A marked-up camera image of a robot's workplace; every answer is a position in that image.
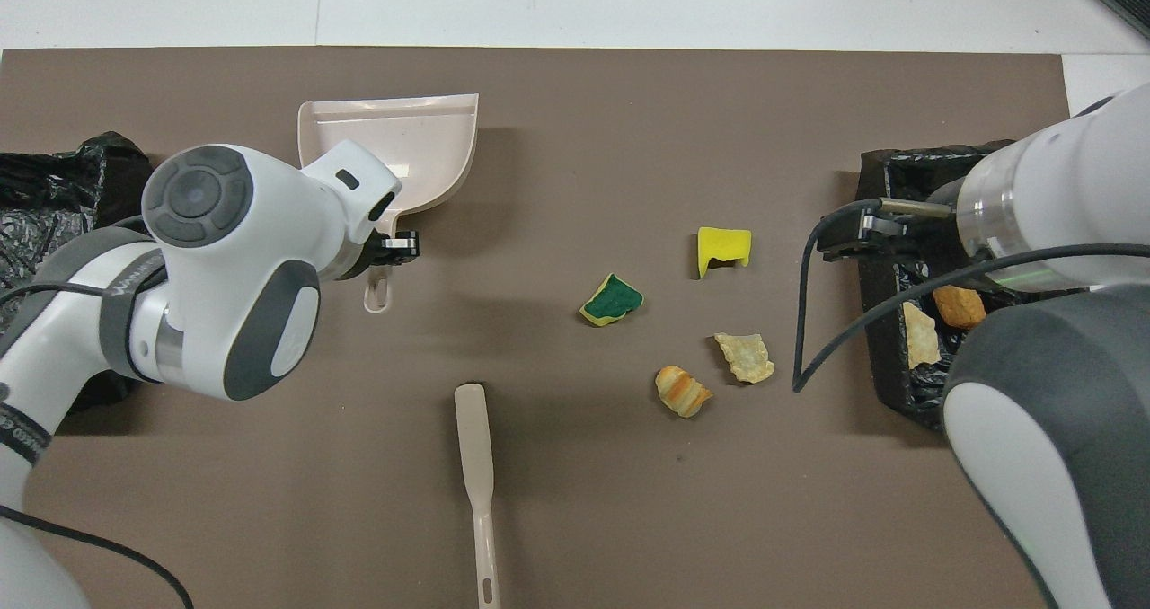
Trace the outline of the beige plastic dustpan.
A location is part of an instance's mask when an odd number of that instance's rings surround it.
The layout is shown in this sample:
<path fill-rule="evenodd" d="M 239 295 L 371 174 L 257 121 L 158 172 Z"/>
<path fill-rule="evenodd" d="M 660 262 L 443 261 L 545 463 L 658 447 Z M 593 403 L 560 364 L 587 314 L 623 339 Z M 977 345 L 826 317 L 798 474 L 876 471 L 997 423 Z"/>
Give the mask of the beige plastic dustpan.
<path fill-rule="evenodd" d="M 399 219 L 444 203 L 463 186 L 477 138 L 478 94 L 305 101 L 298 110 L 298 155 L 309 164 L 338 142 L 361 144 L 400 182 L 376 231 L 394 236 Z M 363 306 L 383 313 L 391 303 L 394 265 L 365 270 Z"/>

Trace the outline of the pale flaky pastry piece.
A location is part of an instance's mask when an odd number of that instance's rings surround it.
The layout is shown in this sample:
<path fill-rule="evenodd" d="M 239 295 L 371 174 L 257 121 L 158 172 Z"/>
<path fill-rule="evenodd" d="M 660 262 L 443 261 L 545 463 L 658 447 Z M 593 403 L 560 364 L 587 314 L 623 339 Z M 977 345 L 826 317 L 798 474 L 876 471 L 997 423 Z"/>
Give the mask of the pale flaky pastry piece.
<path fill-rule="evenodd" d="M 737 381 L 759 384 L 775 372 L 776 367 L 765 347 L 762 336 L 758 333 L 747 336 L 714 333 L 713 339 Z"/>

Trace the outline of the striped croissant piece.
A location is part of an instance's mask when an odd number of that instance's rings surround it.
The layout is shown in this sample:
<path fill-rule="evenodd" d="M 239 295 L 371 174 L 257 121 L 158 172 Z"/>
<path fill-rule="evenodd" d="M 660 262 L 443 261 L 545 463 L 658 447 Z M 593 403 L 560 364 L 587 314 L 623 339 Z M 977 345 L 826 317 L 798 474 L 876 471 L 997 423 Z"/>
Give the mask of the striped croissant piece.
<path fill-rule="evenodd" d="M 662 367 L 654 375 L 654 385 L 661 403 L 683 419 L 692 418 L 713 398 L 711 390 L 677 365 Z"/>

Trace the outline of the notched yellow sponge piece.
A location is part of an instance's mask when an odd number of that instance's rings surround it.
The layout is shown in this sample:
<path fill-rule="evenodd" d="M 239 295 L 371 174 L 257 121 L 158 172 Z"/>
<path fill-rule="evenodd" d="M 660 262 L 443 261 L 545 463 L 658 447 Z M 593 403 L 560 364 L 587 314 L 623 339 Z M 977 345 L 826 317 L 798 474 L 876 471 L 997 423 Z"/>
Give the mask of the notched yellow sponge piece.
<path fill-rule="evenodd" d="M 695 257 L 699 280 L 705 278 L 712 261 L 736 262 L 750 265 L 753 234 L 747 229 L 711 228 L 702 225 L 695 236 Z"/>

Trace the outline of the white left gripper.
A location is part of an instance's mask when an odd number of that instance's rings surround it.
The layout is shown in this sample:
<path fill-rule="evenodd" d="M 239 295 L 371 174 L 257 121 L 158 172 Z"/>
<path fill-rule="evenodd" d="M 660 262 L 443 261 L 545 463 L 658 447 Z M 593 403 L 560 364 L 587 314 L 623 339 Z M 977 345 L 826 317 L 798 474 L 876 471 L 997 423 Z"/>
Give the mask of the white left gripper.
<path fill-rule="evenodd" d="M 342 141 L 304 167 L 304 175 L 323 191 L 319 215 L 320 273 L 350 280 L 370 265 L 402 265 L 420 257 L 417 231 L 394 236 L 376 223 L 402 190 L 388 165 L 353 141 Z"/>

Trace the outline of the green and yellow sponge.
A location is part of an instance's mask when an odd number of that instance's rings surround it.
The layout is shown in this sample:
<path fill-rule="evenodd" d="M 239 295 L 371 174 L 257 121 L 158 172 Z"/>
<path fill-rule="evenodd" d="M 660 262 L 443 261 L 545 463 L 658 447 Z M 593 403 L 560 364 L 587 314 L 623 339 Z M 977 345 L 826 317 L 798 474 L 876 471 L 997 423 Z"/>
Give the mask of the green and yellow sponge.
<path fill-rule="evenodd" d="M 605 327 L 641 309 L 645 296 L 632 288 L 616 273 L 607 273 L 586 303 L 578 308 L 578 315 L 593 327 Z"/>

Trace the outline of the black bag lined bin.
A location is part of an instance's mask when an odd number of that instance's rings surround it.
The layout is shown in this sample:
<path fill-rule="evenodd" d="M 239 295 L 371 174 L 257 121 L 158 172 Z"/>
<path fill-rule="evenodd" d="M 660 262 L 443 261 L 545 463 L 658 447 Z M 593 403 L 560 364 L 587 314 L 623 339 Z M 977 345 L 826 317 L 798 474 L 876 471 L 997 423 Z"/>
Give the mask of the black bag lined bin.
<path fill-rule="evenodd" d="M 903 199 L 925 201 L 945 184 L 964 178 L 981 159 L 1003 149 L 1007 141 L 976 146 L 944 146 L 935 149 L 887 149 L 865 152 L 860 157 L 857 199 Z M 889 296 L 903 293 L 941 275 L 943 269 L 923 264 L 923 254 L 915 254 L 899 237 L 885 236 L 875 224 L 862 219 L 868 211 L 854 213 L 834 233 L 845 246 L 846 256 L 860 254 L 860 301 L 868 311 Z M 931 430 L 942 427 L 943 390 L 952 362 L 969 331 L 945 325 L 931 293 L 908 302 L 917 304 L 935 319 L 942 360 L 937 364 L 907 367 L 907 332 L 900 309 L 866 327 L 871 375 L 877 399 L 908 421 Z"/>
<path fill-rule="evenodd" d="M 147 155 L 114 131 L 56 154 L 0 152 L 0 291 L 31 282 L 74 238 L 138 216 L 152 172 Z"/>

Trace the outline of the brown bread roll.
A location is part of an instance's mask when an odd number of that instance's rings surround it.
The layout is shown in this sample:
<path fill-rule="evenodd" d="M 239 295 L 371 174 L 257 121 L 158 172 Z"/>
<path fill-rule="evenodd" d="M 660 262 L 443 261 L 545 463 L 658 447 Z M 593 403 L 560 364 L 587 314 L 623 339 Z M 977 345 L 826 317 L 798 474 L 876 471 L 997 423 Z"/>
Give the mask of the brown bread roll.
<path fill-rule="evenodd" d="M 975 290 L 944 286 L 931 292 L 933 304 L 940 313 L 945 325 L 973 330 L 986 319 L 986 306 Z"/>

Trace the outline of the pale chip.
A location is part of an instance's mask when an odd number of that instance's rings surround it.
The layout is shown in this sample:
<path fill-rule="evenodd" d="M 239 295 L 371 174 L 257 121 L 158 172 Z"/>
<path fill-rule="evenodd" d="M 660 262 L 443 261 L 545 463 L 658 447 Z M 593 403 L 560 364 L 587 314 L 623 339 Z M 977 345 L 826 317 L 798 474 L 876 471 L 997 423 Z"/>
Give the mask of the pale chip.
<path fill-rule="evenodd" d="M 902 314 L 905 327 L 905 344 L 907 344 L 908 370 L 917 370 L 917 367 L 920 365 L 940 363 L 942 354 L 935 319 L 925 314 L 919 306 L 911 302 L 902 304 Z"/>

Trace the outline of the brown paper table mat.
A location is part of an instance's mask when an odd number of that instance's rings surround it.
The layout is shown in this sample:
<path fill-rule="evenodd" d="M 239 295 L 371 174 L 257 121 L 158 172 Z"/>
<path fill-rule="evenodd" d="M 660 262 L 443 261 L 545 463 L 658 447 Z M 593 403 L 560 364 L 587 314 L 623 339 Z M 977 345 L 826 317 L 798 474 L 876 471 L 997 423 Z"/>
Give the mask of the brown paper table mat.
<path fill-rule="evenodd" d="M 810 228 L 860 154 L 1022 138 L 1073 113 L 1032 54 L 650 49 L 8 49 L 0 151 L 116 131 L 296 163 L 308 101 L 478 93 L 463 188 L 405 219 L 394 304 L 329 283 L 262 396 L 144 385 L 78 414 L 30 512 L 159 560 L 195 609 L 475 606 L 453 392 L 485 383 L 503 606 L 1043 606 L 943 437 L 880 404 L 857 338 L 790 391 Z M 698 228 L 747 229 L 750 265 Z M 645 301 L 578 315 L 607 273 Z M 762 336 L 735 379 L 714 333 Z M 659 400 L 677 365 L 712 391 Z"/>

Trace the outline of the beige hand brush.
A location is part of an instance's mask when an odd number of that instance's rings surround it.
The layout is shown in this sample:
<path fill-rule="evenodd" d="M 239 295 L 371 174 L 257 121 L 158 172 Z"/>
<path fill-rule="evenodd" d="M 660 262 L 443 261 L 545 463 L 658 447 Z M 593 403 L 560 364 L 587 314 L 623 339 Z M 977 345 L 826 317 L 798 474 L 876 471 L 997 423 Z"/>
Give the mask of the beige hand brush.
<path fill-rule="evenodd" d="M 471 502 L 478 609 L 501 609 L 493 527 L 494 461 L 484 385 L 459 385 L 455 410 L 465 494 Z"/>

